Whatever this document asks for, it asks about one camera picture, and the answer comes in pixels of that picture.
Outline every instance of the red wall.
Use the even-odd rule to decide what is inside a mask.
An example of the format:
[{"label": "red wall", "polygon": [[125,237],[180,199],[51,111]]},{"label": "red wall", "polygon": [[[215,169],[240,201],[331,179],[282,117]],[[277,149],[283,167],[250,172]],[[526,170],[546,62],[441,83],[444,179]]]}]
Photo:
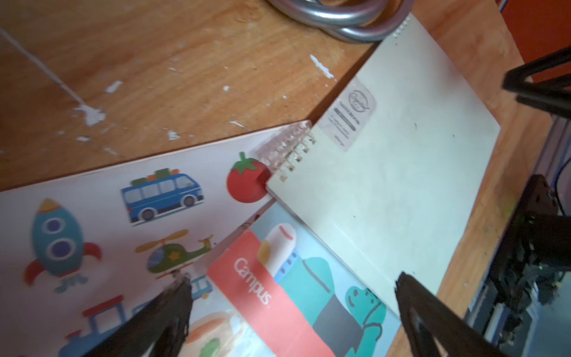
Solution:
[{"label": "red wall", "polygon": [[[571,0],[509,0],[502,12],[525,63],[571,46]],[[571,63],[533,76],[571,73]]]}]

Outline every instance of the van wheel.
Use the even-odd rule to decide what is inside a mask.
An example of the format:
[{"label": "van wheel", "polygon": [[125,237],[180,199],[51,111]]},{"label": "van wheel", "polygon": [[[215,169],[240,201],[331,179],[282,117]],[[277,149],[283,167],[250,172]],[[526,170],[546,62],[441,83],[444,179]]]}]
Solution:
[{"label": "van wheel", "polygon": [[192,196],[185,197],[182,203],[184,203],[184,205],[187,207],[191,207],[194,205],[194,197]]},{"label": "van wheel", "polygon": [[155,217],[155,213],[150,209],[146,209],[141,213],[141,217],[144,220],[152,220]]}]

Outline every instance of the red tomato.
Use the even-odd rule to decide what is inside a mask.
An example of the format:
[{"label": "red tomato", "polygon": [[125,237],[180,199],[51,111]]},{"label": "red tomato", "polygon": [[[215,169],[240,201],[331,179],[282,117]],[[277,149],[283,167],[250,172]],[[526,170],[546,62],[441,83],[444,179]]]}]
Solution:
[{"label": "red tomato", "polygon": [[236,161],[226,180],[228,193],[242,203],[252,203],[261,200],[266,195],[266,181],[271,172],[268,168],[253,158],[246,158],[240,153],[240,161]]}]

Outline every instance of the red rocket fin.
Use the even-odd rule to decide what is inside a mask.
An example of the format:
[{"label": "red rocket fin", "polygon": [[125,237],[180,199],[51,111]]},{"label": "red rocket fin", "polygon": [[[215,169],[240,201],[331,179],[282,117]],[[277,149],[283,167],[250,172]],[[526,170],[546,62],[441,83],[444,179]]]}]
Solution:
[{"label": "red rocket fin", "polygon": [[91,255],[101,261],[101,248],[97,244],[84,243],[83,244],[83,255]]},{"label": "red rocket fin", "polygon": [[29,286],[32,286],[32,284],[34,284],[34,280],[36,279],[36,276],[38,276],[44,270],[45,269],[40,264],[40,262],[37,259],[34,260],[30,264],[28,264],[28,266],[26,267],[26,270],[24,270],[24,281]]}]

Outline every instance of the metal spiral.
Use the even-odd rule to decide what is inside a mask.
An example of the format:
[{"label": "metal spiral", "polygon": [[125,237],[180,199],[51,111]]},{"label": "metal spiral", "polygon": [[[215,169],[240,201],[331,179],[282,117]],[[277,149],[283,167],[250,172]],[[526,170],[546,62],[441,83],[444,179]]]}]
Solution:
[{"label": "metal spiral", "polygon": [[352,43],[382,41],[399,28],[412,10],[415,0],[403,0],[386,21],[364,25],[377,18],[388,0],[365,0],[358,5],[326,6],[319,0],[268,0],[285,15],[306,25],[321,28],[329,35]]}]

